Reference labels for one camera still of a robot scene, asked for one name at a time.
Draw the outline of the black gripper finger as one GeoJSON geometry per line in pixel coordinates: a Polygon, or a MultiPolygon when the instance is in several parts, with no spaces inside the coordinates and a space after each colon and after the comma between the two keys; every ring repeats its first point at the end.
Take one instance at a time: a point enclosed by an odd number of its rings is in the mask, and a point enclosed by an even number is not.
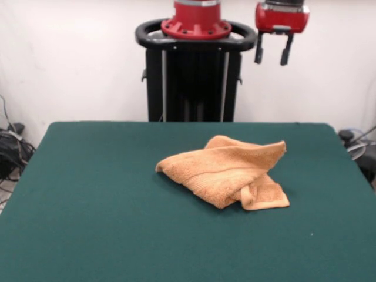
{"type": "Polygon", "coordinates": [[[292,32],[277,32],[276,35],[286,35],[287,36],[286,46],[283,49],[283,52],[282,52],[282,55],[281,55],[281,60],[280,60],[280,65],[287,65],[288,59],[289,59],[289,56],[290,56],[291,46],[293,44],[294,34],[292,32]]]}
{"type": "Polygon", "coordinates": [[[254,58],[254,62],[256,64],[261,64],[262,63],[262,59],[263,59],[263,36],[265,34],[272,34],[272,32],[270,31],[259,31],[258,32],[258,38],[257,38],[257,45],[256,45],[256,53],[255,53],[255,58],[254,58]]]}

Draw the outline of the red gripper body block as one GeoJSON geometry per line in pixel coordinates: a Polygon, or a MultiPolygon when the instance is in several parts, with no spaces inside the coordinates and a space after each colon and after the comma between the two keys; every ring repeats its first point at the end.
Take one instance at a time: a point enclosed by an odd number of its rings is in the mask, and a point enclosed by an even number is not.
{"type": "Polygon", "coordinates": [[[288,6],[259,2],[255,22],[260,32],[302,33],[308,23],[310,9],[306,5],[288,6]]]}

